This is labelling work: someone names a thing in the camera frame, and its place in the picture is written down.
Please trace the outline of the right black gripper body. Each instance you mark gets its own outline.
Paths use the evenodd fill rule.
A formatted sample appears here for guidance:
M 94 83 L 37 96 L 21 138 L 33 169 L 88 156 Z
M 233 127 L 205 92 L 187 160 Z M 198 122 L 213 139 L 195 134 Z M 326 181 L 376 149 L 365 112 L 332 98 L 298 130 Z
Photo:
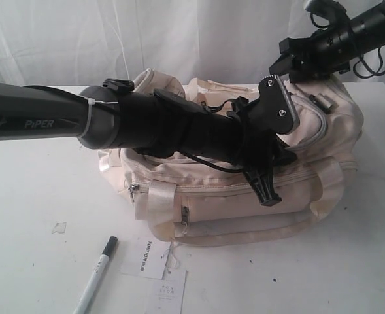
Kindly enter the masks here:
M 351 48 L 338 31 L 318 30 L 310 37 L 288 37 L 279 43 L 279 50 L 280 56 L 295 56 L 295 69 L 287 74 L 292 83 L 327 79 L 334 73 L 344 74 L 350 70 Z

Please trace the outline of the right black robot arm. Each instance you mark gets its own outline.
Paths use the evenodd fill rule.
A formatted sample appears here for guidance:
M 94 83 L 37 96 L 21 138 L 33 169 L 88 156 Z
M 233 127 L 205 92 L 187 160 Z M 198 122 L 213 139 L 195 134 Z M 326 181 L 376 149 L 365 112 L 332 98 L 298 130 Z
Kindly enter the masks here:
M 280 57 L 269 68 L 272 75 L 287 75 L 292 83 L 325 79 L 354 70 L 350 61 L 364 63 L 364 55 L 385 46 L 385 1 L 355 18 L 336 1 L 305 1 L 304 9 L 329 23 L 305 38 L 286 38 Z

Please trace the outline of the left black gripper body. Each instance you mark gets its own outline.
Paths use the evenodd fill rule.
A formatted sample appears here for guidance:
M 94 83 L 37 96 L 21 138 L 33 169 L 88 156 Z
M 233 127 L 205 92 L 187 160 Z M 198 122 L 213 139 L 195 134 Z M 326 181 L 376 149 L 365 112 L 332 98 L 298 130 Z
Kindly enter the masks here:
M 222 116 L 191 101 L 177 103 L 177 151 L 238 167 L 239 173 L 271 173 L 277 156 L 277 110 L 261 99 L 232 100 Z

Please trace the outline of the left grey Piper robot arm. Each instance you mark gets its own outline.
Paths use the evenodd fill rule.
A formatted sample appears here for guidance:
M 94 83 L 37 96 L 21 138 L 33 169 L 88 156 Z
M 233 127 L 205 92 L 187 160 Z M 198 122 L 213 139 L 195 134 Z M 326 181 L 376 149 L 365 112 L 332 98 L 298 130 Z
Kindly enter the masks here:
M 221 115 L 221 106 L 161 88 L 142 94 L 130 80 L 109 78 L 80 95 L 0 83 L 0 141 L 76 137 L 90 149 L 132 148 L 158 158 L 179 152 L 213 169 L 243 174 L 259 202 L 272 206 L 280 202 L 275 167 L 297 158 L 281 136 L 296 129 L 299 119 L 279 76 L 263 78 L 258 94 L 253 101 L 232 99 L 232 109 Z

